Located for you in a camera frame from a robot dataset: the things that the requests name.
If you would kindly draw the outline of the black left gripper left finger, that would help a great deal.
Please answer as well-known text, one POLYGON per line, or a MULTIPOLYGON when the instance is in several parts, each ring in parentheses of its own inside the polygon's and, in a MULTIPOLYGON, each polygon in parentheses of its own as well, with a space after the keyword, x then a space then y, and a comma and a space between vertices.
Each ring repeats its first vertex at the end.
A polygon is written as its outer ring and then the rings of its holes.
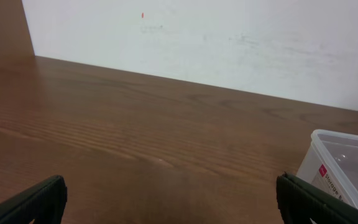
POLYGON ((0 203, 0 224, 61 224, 68 192, 61 175, 53 175, 0 203))

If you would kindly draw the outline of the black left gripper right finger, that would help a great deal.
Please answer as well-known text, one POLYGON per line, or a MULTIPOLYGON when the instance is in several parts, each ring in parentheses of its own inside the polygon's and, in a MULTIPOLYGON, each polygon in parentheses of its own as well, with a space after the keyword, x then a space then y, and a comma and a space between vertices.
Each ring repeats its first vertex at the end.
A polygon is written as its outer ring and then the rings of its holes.
POLYGON ((276 194, 284 224, 358 224, 358 209, 292 174, 277 177, 276 194))

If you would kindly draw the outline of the clear plastic storage container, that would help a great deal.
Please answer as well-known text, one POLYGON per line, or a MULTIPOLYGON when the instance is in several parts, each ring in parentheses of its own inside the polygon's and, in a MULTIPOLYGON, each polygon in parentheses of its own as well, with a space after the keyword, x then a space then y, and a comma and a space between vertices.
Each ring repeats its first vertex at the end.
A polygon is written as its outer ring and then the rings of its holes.
POLYGON ((358 209, 358 135, 313 131, 296 176, 358 209))

